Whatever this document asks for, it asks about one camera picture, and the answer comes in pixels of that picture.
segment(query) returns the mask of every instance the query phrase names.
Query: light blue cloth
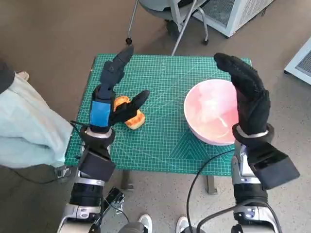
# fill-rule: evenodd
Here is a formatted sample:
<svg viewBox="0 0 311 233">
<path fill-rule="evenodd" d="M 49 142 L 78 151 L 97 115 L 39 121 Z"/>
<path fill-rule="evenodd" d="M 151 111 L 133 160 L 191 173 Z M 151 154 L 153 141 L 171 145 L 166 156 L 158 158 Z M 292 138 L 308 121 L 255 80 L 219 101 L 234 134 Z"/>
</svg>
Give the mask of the light blue cloth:
<svg viewBox="0 0 311 233">
<path fill-rule="evenodd" d="M 72 126 L 36 90 L 15 75 L 0 94 L 0 164 L 23 168 L 62 166 Z"/>
</svg>

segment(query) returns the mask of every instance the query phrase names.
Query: green cutting mat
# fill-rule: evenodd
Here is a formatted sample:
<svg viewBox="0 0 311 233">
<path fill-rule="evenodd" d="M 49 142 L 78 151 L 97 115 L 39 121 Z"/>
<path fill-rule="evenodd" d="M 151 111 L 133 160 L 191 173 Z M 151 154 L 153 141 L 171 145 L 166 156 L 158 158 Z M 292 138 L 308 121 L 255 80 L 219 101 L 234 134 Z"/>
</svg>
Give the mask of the green cutting mat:
<svg viewBox="0 0 311 233">
<path fill-rule="evenodd" d="M 93 64 L 83 96 L 77 121 L 89 122 L 91 94 L 99 84 L 105 61 L 114 54 L 99 54 Z M 217 69 L 212 57 L 178 57 L 134 55 L 125 68 L 125 76 L 116 85 L 117 96 L 133 98 L 140 91 L 150 90 L 149 99 L 141 110 L 145 124 L 130 130 L 119 123 L 113 128 L 116 139 L 111 159 L 120 169 L 197 173 L 202 164 L 231 146 L 212 146 L 199 141 L 189 130 L 183 113 L 188 91 L 206 79 L 230 80 L 230 76 Z M 76 166 L 81 140 L 73 132 L 66 153 L 66 165 Z M 233 153 L 213 160 L 202 172 L 205 175 L 230 176 Z"/>
</svg>

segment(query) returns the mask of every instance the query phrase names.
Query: robot wrist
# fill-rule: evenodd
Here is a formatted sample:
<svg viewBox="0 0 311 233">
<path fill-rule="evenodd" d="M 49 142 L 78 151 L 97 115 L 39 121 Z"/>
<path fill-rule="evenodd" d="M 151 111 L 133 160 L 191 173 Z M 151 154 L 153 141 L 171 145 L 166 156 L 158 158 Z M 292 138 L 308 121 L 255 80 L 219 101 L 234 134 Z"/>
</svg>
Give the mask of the robot wrist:
<svg viewBox="0 0 311 233">
<path fill-rule="evenodd" d="M 247 135 L 241 129 L 239 124 L 235 124 L 232 126 L 232 132 L 237 141 L 246 145 L 248 148 L 254 148 L 261 145 L 264 142 L 271 143 L 274 137 L 274 128 L 272 125 L 267 124 L 267 128 L 265 132 Z"/>
</svg>

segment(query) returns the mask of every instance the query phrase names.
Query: shoe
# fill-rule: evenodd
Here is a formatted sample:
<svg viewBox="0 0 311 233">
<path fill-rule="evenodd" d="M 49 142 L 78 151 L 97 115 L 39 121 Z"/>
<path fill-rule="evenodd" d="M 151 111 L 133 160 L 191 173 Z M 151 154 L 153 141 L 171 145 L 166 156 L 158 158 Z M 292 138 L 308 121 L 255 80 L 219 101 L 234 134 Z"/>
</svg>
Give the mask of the shoe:
<svg viewBox="0 0 311 233">
<path fill-rule="evenodd" d="M 20 73 L 16 73 L 16 75 L 17 75 L 19 78 L 21 78 L 21 79 L 23 79 L 23 80 L 25 80 L 25 81 L 28 81 L 28 79 L 29 79 L 29 74 L 28 74 L 26 71 L 22 71 L 22 72 L 20 72 Z"/>
<path fill-rule="evenodd" d="M 139 218 L 138 222 L 140 222 L 142 225 L 145 226 L 145 228 L 147 228 L 148 233 L 152 233 L 152 221 L 149 215 L 142 215 Z"/>
<path fill-rule="evenodd" d="M 180 217 L 177 221 L 176 233 L 182 233 L 188 226 L 188 219 L 184 216 Z"/>
</svg>

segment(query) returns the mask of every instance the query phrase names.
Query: wire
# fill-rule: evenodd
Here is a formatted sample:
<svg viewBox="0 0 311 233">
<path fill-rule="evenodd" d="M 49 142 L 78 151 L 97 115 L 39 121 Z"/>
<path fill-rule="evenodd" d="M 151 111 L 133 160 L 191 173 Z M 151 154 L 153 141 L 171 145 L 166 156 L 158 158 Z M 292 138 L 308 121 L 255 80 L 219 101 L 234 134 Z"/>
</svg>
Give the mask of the wire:
<svg viewBox="0 0 311 233">
<path fill-rule="evenodd" d="M 264 202 L 264 201 L 262 201 L 262 200 L 259 200 L 259 199 L 248 199 L 248 200 L 245 200 L 245 201 L 241 202 L 240 204 L 237 204 L 237 205 L 235 205 L 235 206 L 232 206 L 232 207 L 230 207 L 230 208 L 221 210 L 221 211 L 219 211 L 219 212 L 217 212 L 217 213 L 214 213 L 214 214 L 212 214 L 212 215 L 207 216 L 206 218 L 204 218 L 203 220 L 201 220 L 201 221 L 199 222 L 198 227 L 197 227 L 197 229 L 196 229 L 196 233 L 200 233 L 201 226 L 202 226 L 203 224 L 205 224 L 207 221 L 211 220 L 212 218 L 215 218 L 215 217 L 217 217 L 217 216 L 223 215 L 223 214 L 225 214 L 225 213 L 227 213 L 227 212 L 230 212 L 230 211 L 235 210 L 235 209 L 237 209 L 237 208 L 240 208 L 240 207 L 242 207 L 242 206 L 248 205 L 248 204 L 250 204 L 250 203 L 259 203 L 259 204 L 262 204 L 262 205 L 264 205 L 265 207 L 267 207 L 267 208 L 271 211 L 271 213 L 272 213 L 272 215 L 273 215 L 273 217 L 274 217 L 274 219 L 275 219 L 275 221 L 276 221 L 276 227 L 277 227 L 278 232 L 279 232 L 279 233 L 282 233 L 282 229 L 281 229 L 280 222 L 279 222 L 279 220 L 278 220 L 278 218 L 277 218 L 277 216 L 276 216 L 276 213 L 275 213 L 274 210 L 272 209 L 272 207 L 271 207 L 268 203 L 266 203 L 266 202 Z"/>
<path fill-rule="evenodd" d="M 126 213 L 123 210 L 120 210 L 117 207 L 115 207 L 113 204 L 110 204 L 105 197 L 102 198 L 102 210 L 104 210 L 103 200 L 105 200 L 110 207 L 114 208 L 115 210 L 120 211 L 124 215 L 124 217 L 126 218 L 127 222 L 130 223 L 130 219 L 128 218 Z M 102 216 L 99 218 L 99 225 L 102 223 L 102 219 L 103 219 L 103 213 L 102 213 Z"/>
<path fill-rule="evenodd" d="M 57 181 L 57 180 L 61 180 L 61 179 L 65 178 L 65 177 L 67 177 L 67 176 L 64 176 L 64 177 L 56 178 L 56 179 L 53 179 L 53 180 L 50 180 L 50 181 L 43 181 L 43 182 L 41 182 L 41 181 L 34 181 L 34 180 L 31 180 L 31 179 L 29 179 L 29 178 L 27 178 L 27 177 L 24 177 L 24 176 L 21 175 L 19 172 L 15 171 L 14 169 L 11 169 L 11 168 L 9 168 L 9 167 L 8 167 L 8 169 L 10 169 L 12 172 L 14 172 L 15 174 L 17 174 L 19 177 L 23 178 L 24 180 L 26 180 L 26 181 L 28 181 L 28 182 L 31 182 L 31 183 L 35 183 L 35 184 L 48 184 L 48 183 L 53 183 L 53 182 L 55 182 L 55 181 Z"/>
<path fill-rule="evenodd" d="M 207 160 L 203 166 L 200 168 L 200 170 L 198 171 L 198 173 L 196 174 L 194 180 L 192 181 L 192 184 L 190 186 L 190 190 L 189 190 L 189 193 L 188 193 L 188 197 L 187 197 L 187 204 L 186 204 L 186 211 L 187 211 L 187 219 L 188 219 L 188 223 L 189 223 L 189 229 L 190 229 L 190 232 L 193 233 L 193 229 L 192 229 L 192 225 L 191 225 L 191 221 L 190 221 L 190 214 L 189 214 L 189 201 L 190 201 L 190 195 L 191 195 L 191 192 L 193 190 L 193 186 L 196 182 L 196 180 L 198 179 L 199 175 L 201 174 L 201 172 L 203 171 L 203 169 L 206 167 L 207 164 L 209 164 L 213 159 L 216 159 L 224 154 L 227 154 L 227 153 L 230 153 L 230 152 L 233 152 L 234 150 L 229 150 L 229 151 L 226 151 L 226 152 L 223 152 L 223 153 L 220 153 L 212 158 L 210 158 L 209 160 Z"/>
</svg>

